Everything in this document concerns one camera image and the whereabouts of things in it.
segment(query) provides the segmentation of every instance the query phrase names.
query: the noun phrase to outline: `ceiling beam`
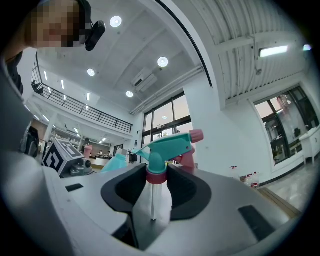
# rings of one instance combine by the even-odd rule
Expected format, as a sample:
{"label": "ceiling beam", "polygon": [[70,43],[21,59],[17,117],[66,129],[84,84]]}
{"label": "ceiling beam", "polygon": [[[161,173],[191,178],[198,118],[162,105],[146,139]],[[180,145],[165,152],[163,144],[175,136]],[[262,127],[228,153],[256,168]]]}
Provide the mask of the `ceiling beam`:
{"label": "ceiling beam", "polygon": [[241,36],[220,44],[217,44],[215,46],[216,51],[218,54],[225,53],[228,51],[231,51],[232,49],[247,46],[247,45],[253,45],[254,44],[254,38],[255,42],[265,42],[265,41],[294,41],[298,39],[299,41],[302,40],[302,37],[296,33],[296,32],[285,32],[285,31],[274,31],[274,32],[263,32],[263,33],[257,33],[253,35],[245,35]]}

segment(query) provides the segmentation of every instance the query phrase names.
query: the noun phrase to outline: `tiled floor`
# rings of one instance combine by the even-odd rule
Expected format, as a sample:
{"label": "tiled floor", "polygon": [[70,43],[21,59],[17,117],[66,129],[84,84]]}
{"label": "tiled floor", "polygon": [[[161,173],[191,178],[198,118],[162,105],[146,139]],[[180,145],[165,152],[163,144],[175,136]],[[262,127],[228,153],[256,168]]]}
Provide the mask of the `tiled floor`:
{"label": "tiled floor", "polygon": [[320,157],[317,158],[314,165],[308,162],[287,176],[263,186],[263,188],[268,188],[302,212],[313,193],[319,174]]}

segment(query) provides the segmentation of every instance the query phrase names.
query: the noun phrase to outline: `recessed light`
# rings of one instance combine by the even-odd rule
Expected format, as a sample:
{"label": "recessed light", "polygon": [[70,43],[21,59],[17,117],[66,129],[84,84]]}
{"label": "recessed light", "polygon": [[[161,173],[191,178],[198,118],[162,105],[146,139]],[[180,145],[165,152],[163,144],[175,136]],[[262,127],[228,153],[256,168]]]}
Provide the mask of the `recessed light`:
{"label": "recessed light", "polygon": [[44,117],[45,120],[47,120],[48,122],[50,122],[49,119],[48,119],[44,114],[43,114],[42,116]]}
{"label": "recessed light", "polygon": [[125,95],[127,95],[129,98],[132,98],[134,96],[134,94],[131,91],[127,91]]}
{"label": "recessed light", "polygon": [[310,51],[312,48],[311,48],[311,46],[309,45],[309,44],[305,44],[304,46],[303,46],[303,50],[304,51]]}
{"label": "recessed light", "polygon": [[261,49],[259,52],[259,56],[261,58],[271,56],[271,55],[276,55],[276,54],[283,54],[288,51],[288,46],[279,46],[279,47],[272,47],[272,48],[266,48],[266,49]]}
{"label": "recessed light", "polygon": [[122,19],[119,16],[114,16],[112,19],[110,19],[110,26],[113,28],[117,28],[121,25]]}
{"label": "recessed light", "polygon": [[90,77],[93,77],[96,73],[95,73],[95,71],[92,69],[92,68],[89,68],[88,70],[87,70],[87,72],[88,72],[88,75],[90,76]]}
{"label": "recessed light", "polygon": [[158,59],[158,65],[160,67],[164,68],[164,67],[168,66],[168,64],[169,64],[169,60],[166,57],[160,57]]}

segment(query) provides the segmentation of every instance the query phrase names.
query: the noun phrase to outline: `white wall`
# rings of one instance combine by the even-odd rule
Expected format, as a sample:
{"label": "white wall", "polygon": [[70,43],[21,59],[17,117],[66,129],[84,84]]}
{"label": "white wall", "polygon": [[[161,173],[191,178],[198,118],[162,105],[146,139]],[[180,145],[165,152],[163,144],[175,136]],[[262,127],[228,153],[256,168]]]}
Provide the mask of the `white wall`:
{"label": "white wall", "polygon": [[[312,78],[305,80],[305,85],[309,87],[310,100],[317,107],[320,106],[320,88]],[[204,133],[204,140],[196,144],[199,169],[229,176],[230,166],[238,166],[241,175],[259,172],[260,182],[266,182],[303,163],[303,153],[299,152],[274,166],[267,131],[250,99],[220,111],[205,75],[188,81],[183,89],[193,128],[202,129]]]}

